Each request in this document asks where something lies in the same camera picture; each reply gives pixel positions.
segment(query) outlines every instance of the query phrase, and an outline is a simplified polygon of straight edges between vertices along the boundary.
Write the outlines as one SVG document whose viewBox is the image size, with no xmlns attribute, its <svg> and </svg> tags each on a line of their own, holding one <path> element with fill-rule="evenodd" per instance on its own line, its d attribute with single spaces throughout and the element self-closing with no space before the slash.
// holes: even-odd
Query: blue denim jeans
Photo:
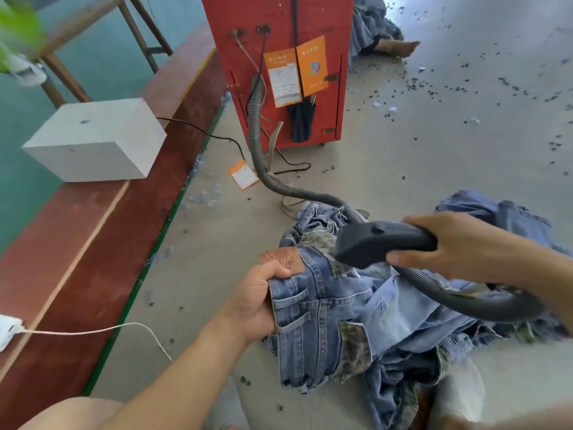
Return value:
<svg viewBox="0 0 573 430">
<path fill-rule="evenodd" d="M 569 254 L 554 245 L 545 219 L 511 202 L 461 191 L 437 209 L 464 210 Z M 332 254 L 346 223 L 340 210 L 308 202 L 281 239 L 280 246 L 297 246 L 305 266 L 303 273 L 269 281 L 277 334 L 265 343 L 279 357 L 283 387 L 306 393 L 331 378 L 363 374 L 376 427 L 405 430 L 418 410 L 414 388 L 438 383 L 474 347 L 518 334 L 567 335 L 550 315 L 525 327 L 469 318 L 421 294 L 386 263 L 364 270 L 340 264 Z"/>
</svg>

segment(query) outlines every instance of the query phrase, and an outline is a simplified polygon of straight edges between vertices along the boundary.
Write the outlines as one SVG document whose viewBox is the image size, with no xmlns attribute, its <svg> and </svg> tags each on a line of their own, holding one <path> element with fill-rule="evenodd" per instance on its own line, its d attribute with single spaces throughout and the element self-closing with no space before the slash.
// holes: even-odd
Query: gray floor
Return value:
<svg viewBox="0 0 573 430">
<path fill-rule="evenodd" d="M 405 6 L 403 14 L 399 6 Z M 422 44 L 407 64 L 379 59 L 356 64 L 348 81 L 343 140 L 286 151 L 288 158 L 313 165 L 293 181 L 337 194 L 375 219 L 431 211 L 455 190 L 474 188 L 547 216 L 558 240 L 573 248 L 573 110 L 566 110 L 573 104 L 573 63 L 566 63 L 573 56 L 573 0 L 396 0 L 393 7 L 389 13 L 406 39 Z M 369 67 L 372 63 L 381 65 Z M 419 73 L 419 66 L 426 70 Z M 412 77 L 426 86 L 408 90 Z M 386 105 L 373 107 L 376 99 Z M 383 117 L 389 106 L 398 108 L 394 122 Z M 472 117 L 480 123 L 473 125 Z M 215 134 L 242 141 L 233 107 L 226 108 Z M 177 214 L 164 242 L 174 252 L 151 268 L 127 320 L 149 325 L 175 356 L 258 254 L 277 246 L 292 221 L 281 213 L 280 197 L 261 184 L 240 191 L 226 172 L 237 159 L 233 144 L 211 141 L 187 194 L 219 182 L 221 203 L 216 209 L 191 205 Z M 335 170 L 323 173 L 331 165 Z M 572 353 L 571 342 L 502 343 L 478 350 L 475 361 L 488 392 L 485 420 L 572 398 Z M 125 401 L 167 364 L 145 330 L 124 328 L 93 395 Z M 371 428 L 356 380 L 331 383 L 307 396 L 282 390 L 275 359 L 259 345 L 248 349 L 234 376 L 252 382 L 239 389 L 255 430 Z"/>
</svg>

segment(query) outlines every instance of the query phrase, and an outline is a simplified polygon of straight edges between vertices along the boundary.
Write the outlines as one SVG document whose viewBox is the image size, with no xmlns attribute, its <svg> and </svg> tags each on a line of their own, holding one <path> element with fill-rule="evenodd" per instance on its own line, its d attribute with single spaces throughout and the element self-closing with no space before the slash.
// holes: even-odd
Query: white cardboard box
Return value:
<svg viewBox="0 0 573 430">
<path fill-rule="evenodd" d="M 142 98 L 66 104 L 22 148 L 66 182 L 145 178 L 166 133 Z"/>
</svg>

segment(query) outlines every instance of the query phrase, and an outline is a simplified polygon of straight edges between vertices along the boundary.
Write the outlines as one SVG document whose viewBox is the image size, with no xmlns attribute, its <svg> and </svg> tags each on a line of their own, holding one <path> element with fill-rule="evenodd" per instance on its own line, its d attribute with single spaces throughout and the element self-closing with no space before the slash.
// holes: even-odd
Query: teal wall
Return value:
<svg viewBox="0 0 573 430">
<path fill-rule="evenodd" d="M 39 16 L 47 30 L 91 0 L 59 0 Z M 142 0 L 151 5 L 163 35 L 171 47 L 179 46 L 204 19 L 201 0 Z M 157 42 L 131 8 L 147 43 Z M 121 13 L 116 9 L 57 52 L 82 87 L 96 101 L 136 97 L 153 72 L 135 43 Z M 158 64 L 165 55 L 155 56 Z M 72 95 L 56 80 L 69 102 Z M 22 144 L 54 113 L 40 87 L 26 89 L 8 76 L 0 76 L 0 252 L 18 236 L 41 206 L 61 185 L 21 150 Z"/>
</svg>

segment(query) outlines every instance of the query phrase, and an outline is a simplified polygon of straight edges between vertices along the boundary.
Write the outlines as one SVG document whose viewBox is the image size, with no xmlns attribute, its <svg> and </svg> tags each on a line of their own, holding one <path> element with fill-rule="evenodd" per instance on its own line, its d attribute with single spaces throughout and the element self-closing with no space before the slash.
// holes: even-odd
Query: gray corrugated hose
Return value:
<svg viewBox="0 0 573 430">
<path fill-rule="evenodd" d="M 364 218 L 342 199 L 331 194 L 315 193 L 302 188 L 289 187 L 267 172 L 261 148 L 261 104 L 262 83 L 259 81 L 249 102 L 248 139 L 254 169 L 262 183 L 282 196 L 323 202 L 342 208 L 342 212 L 351 223 L 364 222 Z M 444 290 L 439 282 L 421 270 L 395 268 L 401 276 L 406 278 L 421 293 L 449 309 L 472 318 L 496 323 L 515 323 L 535 319 L 545 311 L 543 305 L 534 296 L 525 291 L 515 290 L 513 294 L 508 294 L 507 297 L 494 299 L 460 296 Z"/>
</svg>

